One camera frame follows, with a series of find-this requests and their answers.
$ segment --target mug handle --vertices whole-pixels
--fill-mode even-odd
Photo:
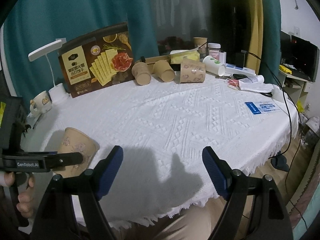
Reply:
[[[34,117],[36,117],[36,116],[38,116],[40,114],[40,111],[38,109],[37,109],[37,111],[35,111],[33,106],[34,106],[33,100],[31,100],[30,101],[30,112]]]

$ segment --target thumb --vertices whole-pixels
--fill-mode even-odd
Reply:
[[[0,185],[3,187],[10,187],[14,183],[14,173],[7,173],[0,171]]]

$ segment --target yellow green sticker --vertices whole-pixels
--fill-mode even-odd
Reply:
[[[0,102],[0,127],[1,127],[2,118],[3,118],[3,114],[4,114],[4,109],[5,109],[6,105],[7,105],[6,103]]]

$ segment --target plastic jar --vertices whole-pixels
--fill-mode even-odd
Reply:
[[[208,43],[208,55],[219,60],[221,45],[219,43]]]

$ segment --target teal curtain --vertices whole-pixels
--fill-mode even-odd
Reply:
[[[262,0],[263,4],[263,42],[261,59],[266,62],[272,72],[278,76],[280,64],[280,0]],[[260,64],[259,75],[263,75],[265,83],[276,84],[265,64]]]
[[[18,96],[26,106],[53,87],[45,57],[28,54],[56,38],[73,38],[128,21],[135,60],[158,56],[149,0],[18,0],[4,23],[4,49]],[[57,82],[63,81],[57,52],[48,54]]]

